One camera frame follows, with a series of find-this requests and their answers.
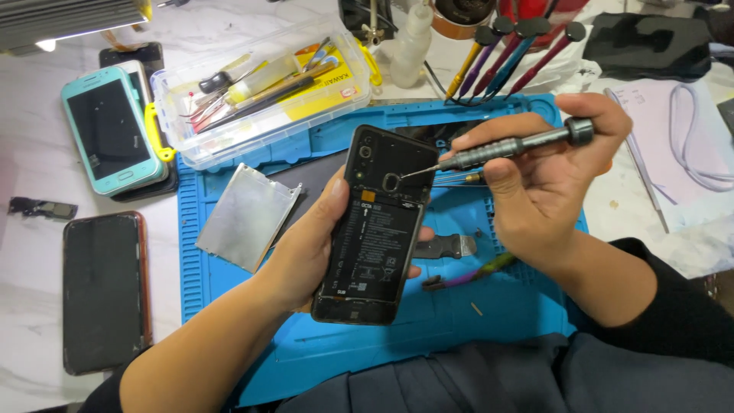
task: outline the clear plastic box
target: clear plastic box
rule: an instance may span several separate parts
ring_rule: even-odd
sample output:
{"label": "clear plastic box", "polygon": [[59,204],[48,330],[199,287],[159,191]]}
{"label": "clear plastic box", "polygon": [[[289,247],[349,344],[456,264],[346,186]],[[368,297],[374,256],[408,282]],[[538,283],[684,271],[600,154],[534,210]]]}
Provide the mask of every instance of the clear plastic box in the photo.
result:
{"label": "clear plastic box", "polygon": [[[331,37],[343,56],[352,73],[351,79],[342,79],[211,131],[194,134],[187,118],[191,110],[189,92],[198,92],[201,79],[211,76],[244,54],[250,54],[247,64],[255,67],[286,52],[295,53],[319,43],[326,36]],[[188,65],[155,72],[151,77],[151,85],[159,123],[163,132],[166,132],[168,143],[181,153],[186,165],[204,170],[366,106],[371,94],[369,77],[369,66],[354,36],[346,30],[338,15],[333,13],[315,21],[294,24],[225,53],[212,54]],[[335,99],[338,103],[296,120],[287,114],[289,111],[298,111],[304,105],[316,104],[323,98]]]}

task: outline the black cloth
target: black cloth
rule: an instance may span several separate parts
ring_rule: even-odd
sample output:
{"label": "black cloth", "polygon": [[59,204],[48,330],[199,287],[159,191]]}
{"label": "black cloth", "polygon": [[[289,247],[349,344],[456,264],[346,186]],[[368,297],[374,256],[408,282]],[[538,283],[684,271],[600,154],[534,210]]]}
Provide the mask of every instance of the black cloth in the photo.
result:
{"label": "black cloth", "polygon": [[[634,321],[586,320],[566,338],[470,342],[452,351],[344,373],[284,402],[290,412],[731,412],[734,319],[632,238],[611,243],[658,279]],[[81,413],[121,412],[118,369]]]}

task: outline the hand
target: hand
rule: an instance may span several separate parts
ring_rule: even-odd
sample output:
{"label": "hand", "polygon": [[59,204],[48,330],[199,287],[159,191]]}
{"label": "hand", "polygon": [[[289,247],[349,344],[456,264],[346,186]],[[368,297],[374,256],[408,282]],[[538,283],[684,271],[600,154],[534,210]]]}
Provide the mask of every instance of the hand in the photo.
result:
{"label": "hand", "polygon": [[[253,276],[283,311],[308,304],[326,274],[331,254],[331,232],[349,202],[344,167],[332,176],[316,203],[280,238],[275,251]],[[423,227],[418,239],[427,241],[433,230]],[[421,274],[412,266],[408,278]]]}
{"label": "hand", "polygon": [[[559,143],[484,164],[497,237],[508,251],[546,273],[569,256],[586,190],[632,129],[624,110],[597,93],[560,95],[556,104],[569,115],[592,119],[595,135],[589,145]],[[493,140],[550,129],[536,113],[492,119],[455,139],[442,159]]]}

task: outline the purple screwdriver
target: purple screwdriver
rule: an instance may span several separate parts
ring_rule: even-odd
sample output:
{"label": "purple screwdriver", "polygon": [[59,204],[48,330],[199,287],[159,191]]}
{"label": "purple screwdriver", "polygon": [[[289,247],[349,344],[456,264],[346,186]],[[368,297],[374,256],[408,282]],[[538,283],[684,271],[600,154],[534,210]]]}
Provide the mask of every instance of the purple screwdriver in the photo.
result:
{"label": "purple screwdriver", "polygon": [[469,71],[469,73],[467,74],[466,79],[461,84],[461,88],[459,89],[459,99],[461,99],[462,96],[464,96],[469,91],[469,89],[471,89],[471,86],[474,84],[476,77],[479,76],[479,72],[482,71],[482,66],[484,66],[487,58],[490,56],[490,54],[492,54],[492,51],[500,43],[502,37],[509,35],[514,30],[515,24],[512,23],[512,20],[509,17],[500,16],[495,19],[495,22],[492,25],[492,34],[495,36],[495,39],[487,47],[485,47],[484,50],[482,50],[482,53],[479,55],[479,58],[477,58],[474,67],[471,68],[471,71]]}

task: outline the battery label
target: battery label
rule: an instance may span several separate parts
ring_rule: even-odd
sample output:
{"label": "battery label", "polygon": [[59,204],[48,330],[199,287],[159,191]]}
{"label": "battery label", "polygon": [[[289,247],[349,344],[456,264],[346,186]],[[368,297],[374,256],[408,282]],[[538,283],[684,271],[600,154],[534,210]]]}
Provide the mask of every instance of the battery label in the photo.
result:
{"label": "battery label", "polygon": [[352,198],[322,294],[395,301],[419,215],[417,204]]}

